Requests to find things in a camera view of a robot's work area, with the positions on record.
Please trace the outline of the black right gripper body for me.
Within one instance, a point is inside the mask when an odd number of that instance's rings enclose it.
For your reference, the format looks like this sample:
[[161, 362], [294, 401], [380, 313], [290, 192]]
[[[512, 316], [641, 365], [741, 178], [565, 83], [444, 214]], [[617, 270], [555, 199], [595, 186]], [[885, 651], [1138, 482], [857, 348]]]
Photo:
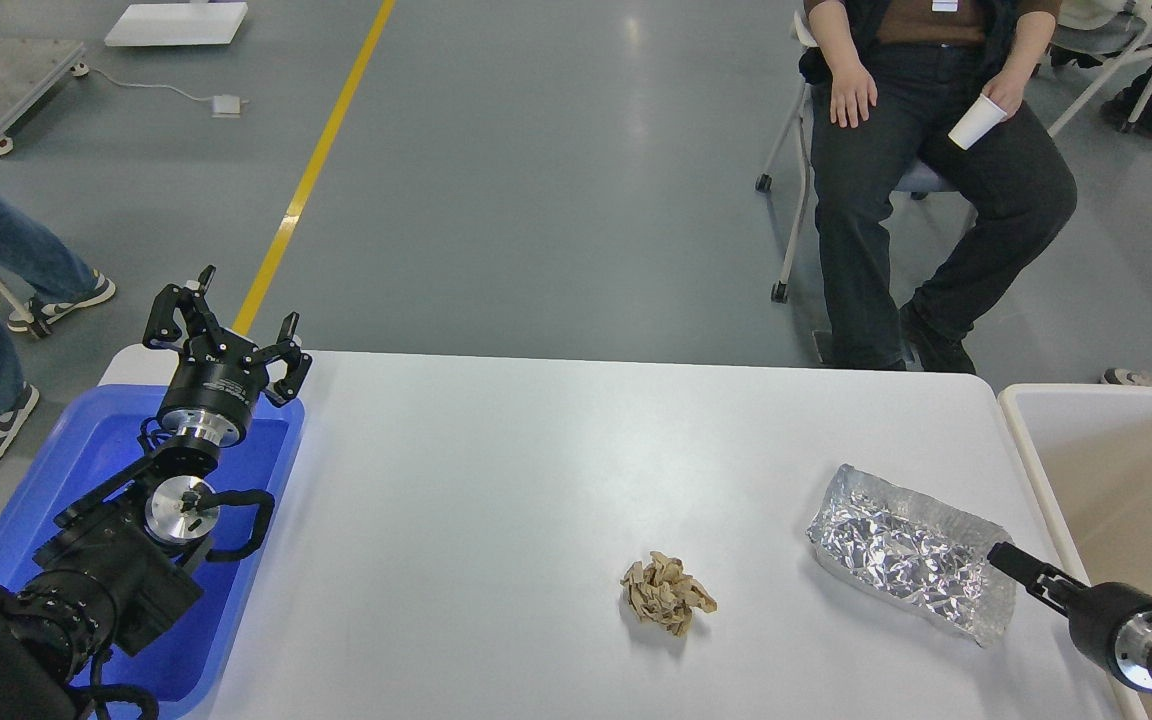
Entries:
[[1083, 655], [1134, 691], [1152, 694], [1152, 596], [1116, 582], [1070, 588], [1066, 616]]

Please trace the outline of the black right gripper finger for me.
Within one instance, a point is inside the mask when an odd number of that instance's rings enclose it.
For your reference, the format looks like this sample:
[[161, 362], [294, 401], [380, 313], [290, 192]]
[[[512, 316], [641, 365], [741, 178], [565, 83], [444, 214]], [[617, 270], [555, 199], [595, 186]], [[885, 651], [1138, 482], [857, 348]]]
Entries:
[[1037, 598], [1052, 611], [1068, 612], [1074, 597], [1087, 591], [1087, 584], [1071, 577], [1055, 564], [1044, 562], [1010, 541], [998, 541], [987, 553], [987, 560], [1006, 577], [1015, 579], [1029, 596]]

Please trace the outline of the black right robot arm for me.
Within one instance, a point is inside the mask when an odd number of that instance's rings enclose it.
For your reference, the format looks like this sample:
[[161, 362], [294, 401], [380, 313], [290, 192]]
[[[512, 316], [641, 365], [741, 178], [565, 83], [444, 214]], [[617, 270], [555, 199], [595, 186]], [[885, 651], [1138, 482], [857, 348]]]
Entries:
[[1068, 620], [1071, 642], [1082, 655], [1116, 682], [1152, 698], [1152, 594], [1119, 582], [1085, 585], [1009, 541], [998, 541], [987, 559]]

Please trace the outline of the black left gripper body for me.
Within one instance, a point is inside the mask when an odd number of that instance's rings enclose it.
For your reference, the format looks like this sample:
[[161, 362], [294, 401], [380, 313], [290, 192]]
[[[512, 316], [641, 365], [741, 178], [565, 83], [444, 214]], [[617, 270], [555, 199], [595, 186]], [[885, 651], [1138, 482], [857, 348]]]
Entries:
[[256, 350], [247, 338], [187, 340], [179, 367], [166, 391], [157, 424], [174, 435], [195, 435], [220, 448], [242, 442], [251, 427], [253, 407], [270, 382], [264, 366], [247, 366]]

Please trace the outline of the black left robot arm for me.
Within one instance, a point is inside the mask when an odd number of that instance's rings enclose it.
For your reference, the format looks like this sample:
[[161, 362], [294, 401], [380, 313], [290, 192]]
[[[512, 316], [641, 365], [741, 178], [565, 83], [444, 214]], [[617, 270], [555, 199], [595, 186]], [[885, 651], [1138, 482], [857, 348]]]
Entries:
[[137, 655], [169, 632], [204, 597], [198, 566], [242, 561], [268, 537], [268, 488], [212, 488], [207, 477], [247, 439], [260, 397], [298, 397], [312, 359], [298, 313], [265, 347], [218, 323], [214, 272], [166, 286], [151, 306], [143, 346], [169, 348], [179, 366], [157, 429], [141, 430], [142, 456], [59, 511], [33, 579], [0, 585], [0, 719], [106, 719], [111, 705], [159, 717], [146, 688], [104, 682], [114, 647]]

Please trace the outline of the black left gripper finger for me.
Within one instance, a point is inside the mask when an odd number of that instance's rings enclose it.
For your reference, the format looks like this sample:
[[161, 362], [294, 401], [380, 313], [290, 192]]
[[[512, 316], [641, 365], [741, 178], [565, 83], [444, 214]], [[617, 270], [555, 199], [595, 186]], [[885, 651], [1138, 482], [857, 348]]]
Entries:
[[[308, 369], [312, 365], [312, 357], [303, 350], [296, 334], [300, 314], [291, 311], [285, 316], [275, 342], [253, 351], [253, 373], [262, 395], [268, 397], [271, 406], [283, 407], [298, 397]], [[278, 363], [285, 365], [285, 374], [274, 379], [270, 365]]]
[[223, 354], [227, 331], [206, 302], [215, 270], [206, 265], [196, 281], [168, 285], [157, 293], [143, 331], [143, 346], [175, 354]]

